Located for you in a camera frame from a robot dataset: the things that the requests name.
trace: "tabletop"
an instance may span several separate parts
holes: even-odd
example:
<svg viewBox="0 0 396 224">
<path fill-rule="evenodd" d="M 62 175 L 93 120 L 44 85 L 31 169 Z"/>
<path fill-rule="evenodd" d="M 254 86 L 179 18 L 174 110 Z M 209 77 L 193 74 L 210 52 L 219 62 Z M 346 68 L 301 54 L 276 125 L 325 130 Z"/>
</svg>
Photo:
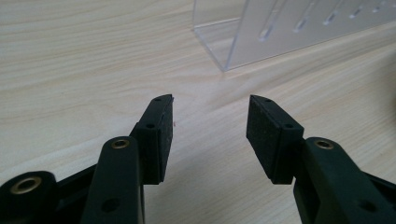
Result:
<svg viewBox="0 0 396 224">
<path fill-rule="evenodd" d="M 97 163 L 149 101 L 172 93 L 165 181 L 147 223 L 301 223 L 292 186 L 246 139 L 248 98 L 275 100 L 304 137 L 339 143 L 396 182 L 396 22 L 222 73 L 192 30 L 192 0 L 0 2 L 0 184 Z"/>
</svg>

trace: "wood grain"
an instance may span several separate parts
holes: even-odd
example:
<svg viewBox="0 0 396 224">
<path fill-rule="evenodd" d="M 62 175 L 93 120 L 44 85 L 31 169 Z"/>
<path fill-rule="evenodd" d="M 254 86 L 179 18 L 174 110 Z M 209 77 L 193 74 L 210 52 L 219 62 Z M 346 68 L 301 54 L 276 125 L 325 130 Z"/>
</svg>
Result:
<svg viewBox="0 0 396 224">
<path fill-rule="evenodd" d="M 271 184 L 245 137 L 250 94 L 396 182 L 396 22 L 223 74 L 191 17 L 187 0 L 1 1 L 0 183 L 96 163 L 166 93 L 176 127 L 148 223 L 301 222 L 292 186 Z"/>
</svg>

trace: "light wood surface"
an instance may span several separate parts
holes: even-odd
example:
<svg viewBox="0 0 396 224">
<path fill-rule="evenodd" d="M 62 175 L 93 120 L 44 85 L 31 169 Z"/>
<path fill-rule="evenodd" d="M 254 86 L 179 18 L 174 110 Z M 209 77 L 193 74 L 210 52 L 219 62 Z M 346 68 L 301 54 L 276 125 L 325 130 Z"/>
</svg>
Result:
<svg viewBox="0 0 396 224">
<path fill-rule="evenodd" d="M 166 93 L 174 140 L 164 183 L 146 187 L 147 223 L 301 222 L 292 186 L 271 184 L 245 137 L 250 94 L 396 182 L 396 22 L 223 74 L 192 4 L 1 1 L 0 184 L 96 163 Z"/>
</svg>

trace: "clear acrylic rack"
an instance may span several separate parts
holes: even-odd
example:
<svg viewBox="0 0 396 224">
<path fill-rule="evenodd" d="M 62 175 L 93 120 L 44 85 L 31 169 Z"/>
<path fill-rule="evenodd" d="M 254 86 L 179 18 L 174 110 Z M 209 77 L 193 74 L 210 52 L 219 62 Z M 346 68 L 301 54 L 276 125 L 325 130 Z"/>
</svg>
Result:
<svg viewBox="0 0 396 224">
<path fill-rule="evenodd" d="M 396 0 L 195 0 L 194 32 L 223 71 L 396 21 Z"/>
</svg>

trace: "slotted acrylic panel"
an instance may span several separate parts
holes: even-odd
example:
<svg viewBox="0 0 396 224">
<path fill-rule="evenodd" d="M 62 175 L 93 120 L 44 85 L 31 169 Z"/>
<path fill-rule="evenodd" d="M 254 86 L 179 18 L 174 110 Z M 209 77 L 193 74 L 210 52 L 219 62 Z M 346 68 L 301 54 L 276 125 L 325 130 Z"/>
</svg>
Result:
<svg viewBox="0 0 396 224">
<path fill-rule="evenodd" d="M 194 32 L 223 71 L 396 21 L 396 0 L 195 0 Z"/>
</svg>

